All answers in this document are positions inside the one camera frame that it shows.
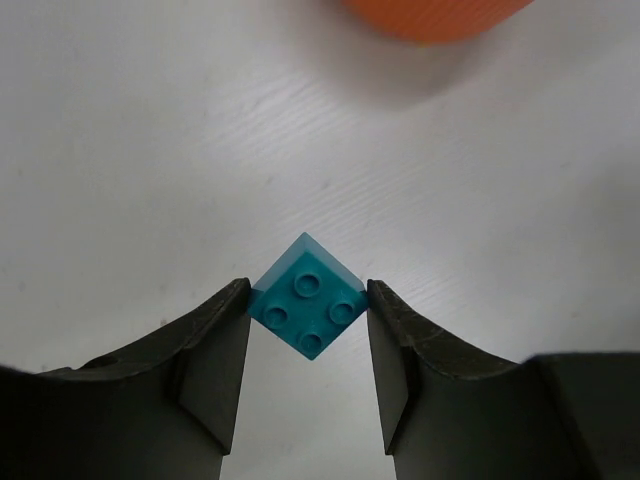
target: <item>teal lego brick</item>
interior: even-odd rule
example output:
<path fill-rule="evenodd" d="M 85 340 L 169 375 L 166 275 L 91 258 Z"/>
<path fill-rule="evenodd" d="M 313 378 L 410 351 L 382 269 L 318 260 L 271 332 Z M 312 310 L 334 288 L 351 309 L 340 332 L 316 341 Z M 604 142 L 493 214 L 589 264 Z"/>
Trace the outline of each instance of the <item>teal lego brick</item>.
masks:
<path fill-rule="evenodd" d="M 303 233 L 253 285 L 248 311 L 313 360 L 366 309 L 360 279 Z"/>

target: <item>white table surface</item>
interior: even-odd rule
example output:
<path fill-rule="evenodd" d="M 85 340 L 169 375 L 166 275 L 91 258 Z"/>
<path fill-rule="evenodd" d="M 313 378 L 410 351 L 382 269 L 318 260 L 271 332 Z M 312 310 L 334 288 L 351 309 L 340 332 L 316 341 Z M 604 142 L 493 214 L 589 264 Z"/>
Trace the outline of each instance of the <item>white table surface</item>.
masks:
<path fill-rule="evenodd" d="M 419 48 L 334 0 L 0 3 L 0 362 L 133 341 L 302 231 L 491 352 L 640 349 L 640 2 Z M 252 326 L 223 479 L 391 480 L 364 317 Z"/>

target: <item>robotic claw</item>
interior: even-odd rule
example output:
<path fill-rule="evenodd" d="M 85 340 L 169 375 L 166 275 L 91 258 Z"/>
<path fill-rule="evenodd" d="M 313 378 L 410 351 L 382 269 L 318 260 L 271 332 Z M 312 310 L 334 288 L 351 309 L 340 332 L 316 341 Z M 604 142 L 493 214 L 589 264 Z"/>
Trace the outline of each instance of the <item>robotic claw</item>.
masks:
<path fill-rule="evenodd" d="M 78 370 L 0 367 L 0 476 L 217 479 L 249 335 L 248 279 Z M 398 480 L 640 479 L 640 354 L 514 364 L 367 296 L 380 421 Z"/>

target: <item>orange object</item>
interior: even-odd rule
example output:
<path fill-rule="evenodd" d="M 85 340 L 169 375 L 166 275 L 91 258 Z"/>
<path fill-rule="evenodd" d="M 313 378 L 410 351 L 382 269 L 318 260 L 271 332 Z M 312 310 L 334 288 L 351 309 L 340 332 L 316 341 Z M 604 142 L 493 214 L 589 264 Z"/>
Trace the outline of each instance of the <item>orange object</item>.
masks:
<path fill-rule="evenodd" d="M 441 43 L 489 30 L 533 0 L 344 0 L 375 27 L 407 40 Z"/>

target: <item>teal plastic block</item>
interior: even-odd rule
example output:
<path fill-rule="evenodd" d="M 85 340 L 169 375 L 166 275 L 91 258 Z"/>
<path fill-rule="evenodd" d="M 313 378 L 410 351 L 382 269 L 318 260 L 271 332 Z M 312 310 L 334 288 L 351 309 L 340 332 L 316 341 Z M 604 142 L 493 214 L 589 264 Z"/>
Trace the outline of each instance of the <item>teal plastic block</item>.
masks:
<path fill-rule="evenodd" d="M 303 233 L 253 285 L 249 314 L 309 360 L 367 309 L 364 284 Z"/>

